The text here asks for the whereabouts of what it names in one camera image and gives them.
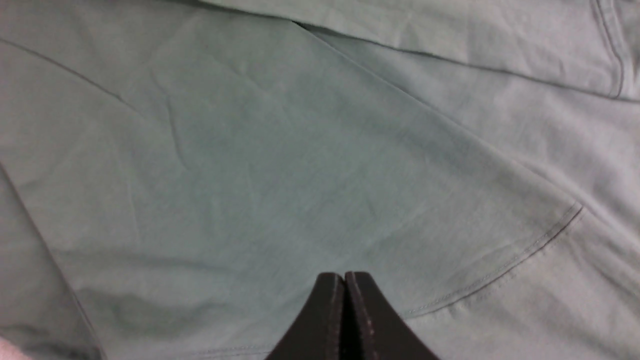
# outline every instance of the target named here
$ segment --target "green fabric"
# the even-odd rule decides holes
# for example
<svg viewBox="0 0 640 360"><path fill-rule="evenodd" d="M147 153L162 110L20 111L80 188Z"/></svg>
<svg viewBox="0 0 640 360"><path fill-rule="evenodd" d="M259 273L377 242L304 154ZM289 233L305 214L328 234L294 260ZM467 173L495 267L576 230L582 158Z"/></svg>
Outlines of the green fabric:
<svg viewBox="0 0 640 360"><path fill-rule="evenodd" d="M640 353L638 104L210 6L0 8L9 240L70 314L0 316L23 348L262 359L364 270L444 358ZM0 279L0 314L50 306Z"/></svg>
<svg viewBox="0 0 640 360"><path fill-rule="evenodd" d="M204 1L474 67L640 100L637 1Z"/></svg>

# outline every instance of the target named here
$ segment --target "crease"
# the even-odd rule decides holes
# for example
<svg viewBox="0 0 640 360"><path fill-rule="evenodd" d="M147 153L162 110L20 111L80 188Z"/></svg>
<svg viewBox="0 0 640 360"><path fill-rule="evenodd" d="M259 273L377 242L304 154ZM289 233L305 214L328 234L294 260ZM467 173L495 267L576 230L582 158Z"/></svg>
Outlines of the crease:
<svg viewBox="0 0 640 360"><path fill-rule="evenodd" d="M140 225L138 222L138 215L136 214L137 212L136 204L133 200L133 193L131 190L131 179L129 178L129 176L127 176L127 174L124 171L124 167L122 166L122 160L118 155L117 146L113 143L112 137L107 135L107 138L109 140L109 146L111 147L111 152L113 153L113 157L116 159L116 166L118 167L118 170L122 174L122 177L124 177L124 181L127 184L127 200L129 202L129 209L131 210L131 218L133 220L133 226L136 234L136 242L138 244L141 244L142 238L140 237Z"/></svg>
<svg viewBox="0 0 640 360"><path fill-rule="evenodd" d="M337 38L343 38L343 39L349 39L349 40L354 40L354 37L350 37L348 35L345 35L343 33L339 33L336 31L333 31L331 29L328 28L324 28L322 26L306 26L303 25L302 23L298 23L295 22L296 25L298 25L301 29L305 30L310 36L316 38L318 41L324 43L326 46L328 46L329 48L333 49L336 53L340 54L343 58L349 60L351 63L353 63L354 65L356 65L357 67L365 70L366 72L376 76L376 78L378 78L379 80L382 80L383 82L385 82L386 84L393 86L395 89L401 91L402 93L409 95L410 97L416 99L415 96L409 94L407 91L402 90L401 88L395 86L394 84L392 84L389 80L383 78L381 75L378 75L378 73L374 72L373 70L370 70L368 67L361 65L360 63L358 63L357 61L355 61L354 59L352 59L350 56L348 56L346 53L343 53L341 50L337 49L335 46L331 45L327 40L323 39L322 37L320 37L319 35L315 34L315 32L324 34L324 35L328 35L331 37L337 37ZM567 84L563 84L563 83L557 83L557 82L553 82L553 81L547 81L547 80L543 80L540 78L536 78L533 76L528 76L525 74L521 74L518 72L513 72L512 70L508 70L508 69L500 69L497 67L491 67L491 66L485 66L485 65L478 65L478 64L474 64L474 63L469 63L469 62L464 62L461 60L455 60L452 58L447 58L435 53L431 53L428 51L418 51L418 50L408 50L408 49L397 49L391 45L385 45L382 44L380 42L377 42L375 40L369 40L366 38L355 38L355 40L359 40L368 44L373 44L376 46L380 46L383 47L385 49L390 49L393 50L395 52L399 52L399 53L404 53L404 54L409 54L409 55L414 55L414 56L426 56L428 58L433 58L436 60L440 60L440 61L446 61L447 63L452 63L455 65L460 65L460 66L465 66L465 67L470 67L472 69L477 69L477 70L482 70L482 71L488 71L488 72L492 72L492 73L496 73L496 74L504 74L504 75L510 75L510 76L517 76L518 78L522 78L528 81L533 81L534 83L539 83L542 85L546 85L546 86L551 86L554 88L560 88L560 89L566 89L566 90L573 90L576 92L580 92L583 94L588 94L591 96L595 96L595 97L599 97L599 98L603 98L603 99L615 99L616 101L620 101L620 102L630 102L632 104L640 104L639 100L633 100L633 99L626 99L624 97L612 97L611 94L604 94L604 93L599 93L599 92L594 92L588 89L584 89L584 88L579 88L573 85L567 85ZM421 102L422 104L424 104L425 106L431 108L432 110L435 110L436 108L433 105L430 105L424 101L418 100L419 102Z"/></svg>
<svg viewBox="0 0 640 360"><path fill-rule="evenodd" d="M76 140L73 142L73 144L65 149L65 152L59 157L59 160L57 160L50 167L48 167L46 169L46 171L44 173L40 174L36 179L31 179L31 180L24 181L22 183L22 186L20 186L20 187L21 188L29 188L29 187L35 186L39 182L43 181L43 179L46 179L46 178L48 178L48 177L50 177L52 175L55 175L58 172L58 169L62 165L68 163L70 155L73 152L75 152L78 148L80 148L82 140L88 135L88 133L91 130L94 130L95 128L96 128L95 124L84 124L82 132L80 132L77 135Z"/></svg>
<svg viewBox="0 0 640 360"><path fill-rule="evenodd" d="M113 266L116 262L138 263L151 267L175 267L188 268L202 272L225 272L229 273L232 268L225 266L217 266L208 263L199 262L193 259L184 259L178 257L161 257L150 256L139 252L126 252L114 249L100 249L99 251L81 251L70 249L52 249L52 254L60 257L82 257L83 259L91 259L92 261L103 261Z"/></svg>
<svg viewBox="0 0 640 360"><path fill-rule="evenodd" d="M169 129L171 133L171 139L173 142L173 150L175 151L175 155L178 158L178 162L184 168L184 170L186 170L187 172L193 172L187 166L187 162L184 157L184 151L182 149L182 146L180 145L180 141L178 137L178 129L177 129L177 126L175 125L175 114L173 111L171 97L169 96L166 89L162 85L160 85L160 82L157 79L156 72L151 67L149 68L149 77L151 78L151 82L153 82L156 88L160 90L164 98L164 109L165 109L167 121L169 122Z"/></svg>
<svg viewBox="0 0 640 360"><path fill-rule="evenodd" d="M36 234L36 236L40 240L40 243L42 244L43 248L46 251L47 257L49 258L49 260L51 260L51 263L54 265L55 272L60 277L60 279L62 280L62 283L64 284L64 287L67 289L67 291L69 292L70 296L72 297L73 303L76 306L76 310L78 311L78 314L82 318L84 326L86 327L86 330L89 332L89 335L91 336L91 339L93 340L93 344L97 347L97 350L98 350L98 352L100 354L100 358L102 360L108 360L107 355L106 355L106 353L104 351L104 347L102 346L102 342L101 342L100 338L98 337L98 334L97 334L97 332L95 330L95 326L93 326L93 323L92 323L91 319L86 314L86 311L84 310L84 307L82 306L82 304L78 300L76 291L73 289L73 287L71 287L71 283L69 282L69 279L67 279L67 276L65 275L64 271L60 268L60 265L56 261L56 258L53 256L53 253L51 251L51 248L49 247L49 244L47 244L47 242L44 240L44 236L42 235L41 230L38 228L38 226L37 226L37 224L35 222L35 219L33 218L32 214L28 211L26 205L24 204L24 199L22 198L22 196L18 192L18 190L17 190L17 188L15 186L15 183L12 181L11 177L9 176L9 173L6 171L6 167L4 166L2 161L0 161L0 172L2 172L4 174L4 176L5 176L5 178L7 179L7 183L9 184L10 191L12 191L14 193L15 198L18 200L18 202L20 204L20 207L24 211L24 215L25 215L25 217L27 218L27 220L29 222L29 226L34 230L34 233Z"/></svg>

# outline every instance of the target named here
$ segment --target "seam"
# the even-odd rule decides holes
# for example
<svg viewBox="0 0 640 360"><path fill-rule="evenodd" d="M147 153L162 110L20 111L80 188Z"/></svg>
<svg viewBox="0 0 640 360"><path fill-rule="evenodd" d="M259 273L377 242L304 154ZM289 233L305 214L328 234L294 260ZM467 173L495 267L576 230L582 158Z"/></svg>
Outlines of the seam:
<svg viewBox="0 0 640 360"><path fill-rule="evenodd" d="M354 59L352 59L350 56L348 56L347 54L343 53L341 50L338 50L336 47L334 47L333 45L331 45L329 42L327 42L325 39L323 39L322 37L316 35L314 33L314 31L318 32L318 33L324 33L325 35L330 35L333 37L341 37L341 38L350 38L347 35L344 35L338 31L334 31L331 29L327 29L327 28L323 28L322 26L316 26L316 25L307 25L304 22L298 22L298 21L292 21L295 25L299 26L301 29L305 30L309 35L311 35L312 37L318 39L318 41L324 43L325 45L327 45L328 47L330 47L331 49L333 49L336 53L342 55L344 58L346 58L347 60L349 60L351 63L355 64L356 66L360 67L361 69L364 69L365 71L375 75L378 79L381 79L382 81L388 83L389 85L393 86L394 88L398 89L399 91L402 91L404 93L406 93L407 95L413 97L414 99L422 102L425 105L425 102L419 100L418 98L414 97L413 95L409 94L408 92L402 90L401 88L395 86L393 83L391 83L390 81L386 80L385 78L383 78L382 76L378 75L377 73L375 73L374 71L370 70L369 68L367 68L364 65L361 65L360 63L358 63L357 61L355 61ZM512 72L508 69L500 69L500 68L493 68L493 67L487 67L487 66L482 66L482 65L476 65L476 64L471 64L471 63L465 63L462 61L457 61L454 59L450 59L450 58L444 58L442 56L439 56L437 54L432 54L432 53L422 53L419 51L411 51L411 50L402 50L402 49L396 49L392 46L389 45L385 45L385 44L381 44L378 42L375 42L373 40L368 40L365 38L351 38L357 41L361 41L361 42L366 42L369 44L374 44L376 46L380 46L380 47L384 47L385 49L391 49L394 50L396 52L399 53L405 53L405 54L410 54L410 55L414 55L414 56L425 56L428 58L433 58L436 60L440 60L440 61L445 61L447 63L452 63L455 65L459 65L459 66L464 66L464 67L469 67L471 69L476 69L476 70L481 70L481 71L487 71L487 72L493 72L496 74L501 74L504 76L516 76L518 78L522 78L528 81L532 81L534 83L539 83L539 84L543 84L543 85L547 85L547 86L551 86L554 88L560 88L560 89L567 89L567 90L573 90L573 91L577 91L583 94L589 94L595 97L601 97L604 99L612 99L611 97L611 93L613 92L613 90L609 91L609 94L605 93L604 90L603 92L597 92L594 90L589 90L589 89L585 89L585 88L580 88L580 87L576 87L573 85L567 85L567 84L563 84L560 82L553 82L553 81L548 81L548 80L544 80L544 79L540 79L540 78L534 78L533 76L528 76L525 74L519 74L517 72ZM632 99L625 99L625 98L619 98L619 101L625 101L625 102L631 102L631 103L639 103L640 101L637 100L632 100Z"/></svg>
<svg viewBox="0 0 640 360"><path fill-rule="evenodd" d="M580 212L579 214L576 214L575 218L572 219L572 221L569 224L567 224L567 226L565 226L564 229L561 232L559 232L551 240L546 242L542 247L540 247L540 249L536 250L536 252L533 252L527 259L523 260L519 265L524 265L524 261L526 261L528 259L534 260L533 259L534 256L545 256L546 254L548 254L552 249L554 249L557 246L559 246L559 244L560 244L559 243L559 237L560 236L569 236L572 233L572 231L574 230L574 228L576 226L578 226L582 222L583 219L584 219L584 213L583 212ZM469 301L471 301L471 303L469 305L472 305L473 303L476 303L476 302L479 302L479 301L482 301L482 300L486 299L490 295L496 293L503 286L509 284L513 279L517 278L518 275L520 275L521 270L522 270L521 266L513 267L508 272L506 272L505 274L501 275L496 280L492 281L490 284L487 284L487 286L484 287L484 288L488 288L489 286L494 284L494 285L496 285L494 288L488 289L488 291L486 291L484 293L480 293L479 292L480 290L478 290L478 291L476 291L476 292L474 292L472 294L469 294L469 296L465 297L464 299L469 299ZM436 309L434 311L431 311L428 314L433 314L433 313L439 312L439 311L441 311L443 309L446 309L447 307L453 306L453 305L455 305L457 303L458 302L455 302L455 303L450 304L448 306L441 307L440 309Z"/></svg>
<svg viewBox="0 0 640 360"><path fill-rule="evenodd" d="M31 216L31 213L27 210L27 207L24 204L24 200L22 199L22 196L18 192L18 190L17 190L17 188L15 186L15 183L13 183L11 177L9 176L9 173L6 171L4 165L1 162L0 162L0 171L4 173L4 175L5 175L6 179L7 179L7 182L9 184L9 187L10 187L11 191L15 194L15 197L18 200L18 202L20 203L20 207L24 211L24 214L25 214L30 226L33 228L34 232L38 236L38 239L40 240L40 243L44 247L44 249L45 249L45 251L47 253L47 256L51 260L51 263L54 265L54 268L57 270L56 272L58 273L58 276L60 276L60 279L62 280L62 283L64 284L64 286L67 288L67 291L71 295L73 303L76 305L76 309L77 309L78 313L80 314L80 317L82 318L82 320L84 322L84 325L86 326L86 329L89 332L89 335L91 336L91 338L93 339L93 342L95 343L94 345L98 348L98 351L100 352L100 358L102 360L107 360L107 355L104 352L104 347L102 346L102 343L100 342L100 338L97 336L97 333L95 332L95 327L91 323L91 320L87 316L86 311L84 310L84 308L82 307L82 304L78 300L76 292L71 287L71 284L69 283L69 280L67 279L67 277L65 276L64 272L60 268L58 262L55 260L55 258L53 256L53 253L51 252L51 249L49 248L49 245L47 244L46 241L44 241L44 237L42 236L42 233L40 232L40 229L36 225L35 220Z"/></svg>
<svg viewBox="0 0 640 360"><path fill-rule="evenodd" d="M622 48L620 46L620 34L616 34L615 37L612 34L612 31L615 27L613 23L616 22L612 5L609 2L607 2L607 5L603 5L603 1L605 0L595 0L595 3L598 14L602 19L605 38L609 43L609 48L612 54L618 61L618 68L620 69L618 74L618 89L611 89L611 95L613 95L614 98L617 99L622 94L622 90L625 84L625 62L623 61L622 55L620 54L620 52L622 52Z"/></svg>
<svg viewBox="0 0 640 360"><path fill-rule="evenodd" d="M540 244L541 242L543 242L543 246L545 243L548 243L549 241L553 240L556 236L558 236L560 233L562 233L563 230L565 230L567 228L567 226L569 224L572 223L572 220L582 211L582 206L577 206L577 202L574 202L569 209L564 213L564 215L560 218L560 220L558 220L552 227L551 229L549 229L544 235L540 236L536 241L534 241L531 245L529 245L528 247L526 247L523 251L519 252L518 254L516 254L515 256L513 256L509 261L507 261L504 265L500 266L497 270L485 275L484 277L482 277L480 280L477 280L475 282L473 282L471 285L466 286L462 289L456 290L452 293L449 293L447 295L444 295L443 297L437 298L434 301L431 301L429 304L420 306L416 309L412 309L412 310L408 310L408 311L403 311L402 315L404 315L404 318L413 318L416 316L420 316L420 315L415 315L415 316L411 316L411 314L414 314L420 310L426 309L427 307L431 307L431 306L435 306L443 301L446 301L447 299L450 299L452 297L455 297L456 295L459 295L460 293L464 293L465 291L471 290L477 286L479 286L478 289L473 290L472 293L465 295L464 297L467 297L477 291L479 291L480 289L484 288L485 286L491 284L493 281L499 279L499 277L501 276L500 273L505 270L506 268L509 268L510 266L513 268L513 266L520 264L523 260L525 260L526 258L528 258L529 256L531 256L530 254L527 256L527 253L530 252L532 249L536 248L538 246L538 244ZM525 256L524 259L522 259L521 261L518 261L522 256ZM491 280L490 282L488 282L487 284L482 285L482 282L484 282L485 280L491 278L491 277L496 277L495 279Z"/></svg>

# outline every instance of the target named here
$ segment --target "black object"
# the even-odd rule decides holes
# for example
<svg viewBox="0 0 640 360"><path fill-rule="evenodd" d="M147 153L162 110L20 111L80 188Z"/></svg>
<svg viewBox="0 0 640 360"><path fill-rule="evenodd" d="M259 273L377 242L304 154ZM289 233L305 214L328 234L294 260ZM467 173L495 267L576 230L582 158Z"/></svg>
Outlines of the black object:
<svg viewBox="0 0 640 360"><path fill-rule="evenodd" d="M438 360L366 272L318 275L267 360Z"/></svg>

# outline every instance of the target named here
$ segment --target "stitching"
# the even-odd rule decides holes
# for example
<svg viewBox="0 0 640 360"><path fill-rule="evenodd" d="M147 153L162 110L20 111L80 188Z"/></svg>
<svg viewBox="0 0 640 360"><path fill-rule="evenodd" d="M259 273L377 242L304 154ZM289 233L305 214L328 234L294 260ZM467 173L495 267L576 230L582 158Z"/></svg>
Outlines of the stitching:
<svg viewBox="0 0 640 360"><path fill-rule="evenodd" d="M562 230L564 230L566 228L567 225L563 226L560 230L556 230L557 227L559 225L562 225L563 223L565 223L565 220L568 216L572 216L572 219L575 218L578 213L580 213L580 211L582 210L582 206L579 207L579 210L577 213L574 213L573 210L576 208L577 202L574 202L569 209L564 213L564 215L560 218L560 220L558 220L558 222L556 222L551 229L549 229L549 231L547 231L544 235L540 236L536 241L534 241L534 243L532 243L531 245L529 245L528 247L526 247L523 251L521 251L520 253L518 253L517 255L513 256L509 261L507 261L504 265L500 266L497 270L485 275L484 277L482 277L480 280L477 280L475 282L473 282L471 285L466 286L462 289L456 290L452 293L449 293L447 295L444 295L443 297L439 297L437 299L435 299L434 301L431 301L429 304L420 306L416 309L412 309L412 310L408 310L408 311L403 311L402 314L405 315L410 315L413 313L416 313L417 311L420 311L422 309L425 309L427 307L433 306L438 304L439 302L445 301L451 297L454 297L460 293L463 293L467 290L470 290L476 286L478 286L479 284L481 284L482 282L484 282L485 280L489 279L490 277L494 277L497 274L499 274L500 272L502 272L505 268L514 265L514 263L516 263L518 261L518 259L520 257L522 257L524 254L528 253L531 249L535 248L537 246L537 244L539 244L539 242L543 241L544 239L547 239L549 236L551 236L552 233L556 232L557 233L551 237L550 239L547 239L547 241L551 240L552 238L554 238L555 236L557 236Z"/></svg>
<svg viewBox="0 0 640 360"><path fill-rule="evenodd" d="M546 255L549 251L551 251L553 248L559 246L559 242L558 241L553 241L555 239L558 239L558 237L560 237L560 235L564 235L564 236L569 236L573 230L575 229L576 226L578 226L582 220L584 219L584 213L580 212L579 214L576 214L574 221L571 221L564 229L563 231L558 232L558 234L556 236L554 236L550 241L548 241L544 246L542 246L540 249L538 249L536 252L534 252L533 254L531 254L531 256L539 254L539 256L544 256ZM483 299L486 299L487 297L489 297L489 295L496 293L497 290L499 290L501 287L503 287L504 285L507 285L508 283L511 282L511 280L515 279L516 277L518 277L519 275L519 271L522 268L517 266L514 267L513 269L511 269L510 271L506 272L504 275L502 275L501 277L504 277L503 281L501 281L499 284L497 284L496 287L494 287L493 289L488 290L485 293L479 294L476 298L474 299L470 299L472 302L479 302ZM499 281L500 277L498 279L496 279L494 282L492 282L492 284L496 284L496 281ZM432 313L442 310L446 307L441 307L440 309L436 309L434 311L432 311Z"/></svg>
<svg viewBox="0 0 640 360"><path fill-rule="evenodd" d="M613 37L611 36L611 30L609 29L610 26L607 24L607 17L605 16L602 8L602 0L595 0L595 3L596 3L598 13L600 14L600 18L602 19L602 25L604 27L604 35L607 38L610 50L613 53L616 60L618 61L618 67L620 68L620 78L618 79L618 90L617 90L618 92L617 94L612 94L612 95L615 95L614 96L615 98L617 98L620 96L620 94L622 94L623 84L625 81L625 64L624 64L624 61L622 60L622 56L619 53L618 46L614 44Z"/></svg>

